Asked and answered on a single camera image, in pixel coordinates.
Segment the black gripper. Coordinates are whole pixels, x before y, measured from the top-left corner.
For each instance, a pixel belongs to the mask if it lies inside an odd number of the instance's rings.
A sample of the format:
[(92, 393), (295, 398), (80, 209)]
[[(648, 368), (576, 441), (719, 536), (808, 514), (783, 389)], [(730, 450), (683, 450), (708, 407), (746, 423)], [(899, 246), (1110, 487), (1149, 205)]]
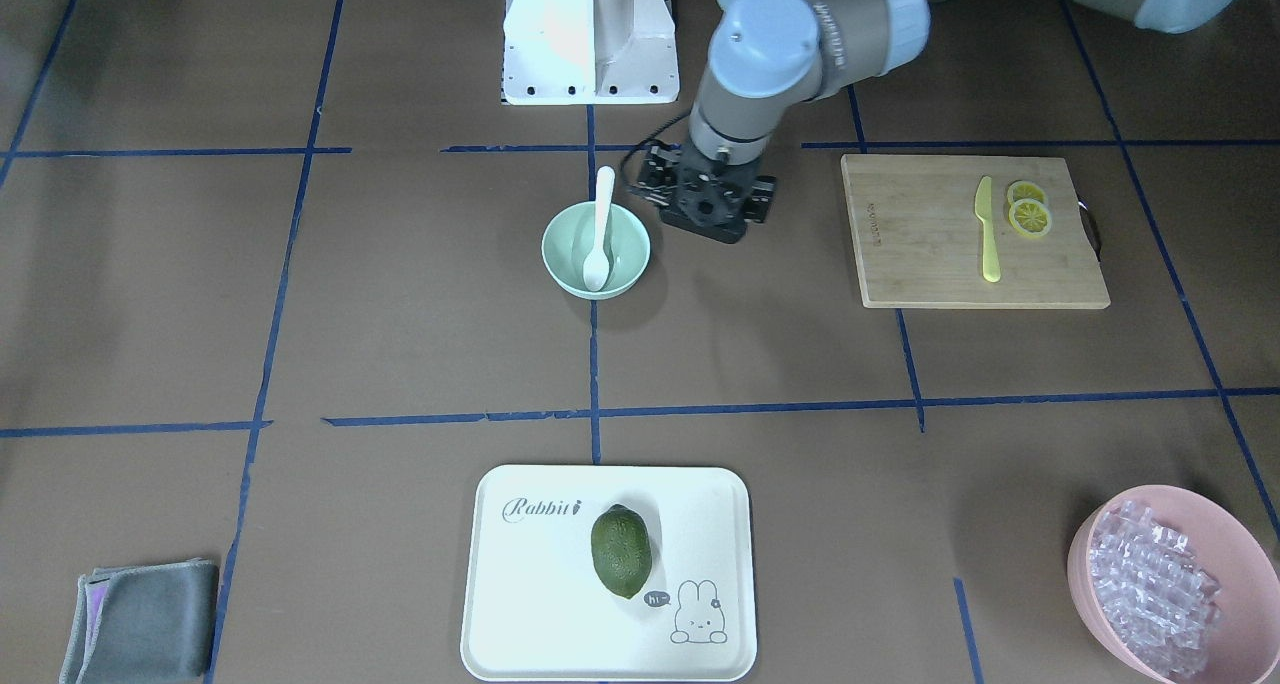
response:
[(777, 191), (777, 179), (760, 175), (760, 160), (741, 160), (736, 143), (718, 143), (704, 154), (694, 142), (682, 150), (666, 142), (639, 142), (628, 159), (643, 154), (637, 174), (628, 182), (628, 193), (659, 210), (673, 200), (744, 200), (742, 218), (764, 224)]

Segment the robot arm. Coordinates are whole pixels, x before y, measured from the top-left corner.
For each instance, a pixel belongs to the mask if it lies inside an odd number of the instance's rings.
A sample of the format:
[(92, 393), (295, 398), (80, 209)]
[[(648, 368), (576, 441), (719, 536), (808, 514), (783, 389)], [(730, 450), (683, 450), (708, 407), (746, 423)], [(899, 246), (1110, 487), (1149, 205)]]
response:
[[(723, 243), (767, 219), (777, 181), (760, 172), (785, 113), (916, 59), (931, 8), (948, 0), (717, 0), (722, 18), (680, 146), (650, 134), (620, 186), (663, 223)], [(1164, 33), (1193, 31), (1234, 0), (1061, 0)]]

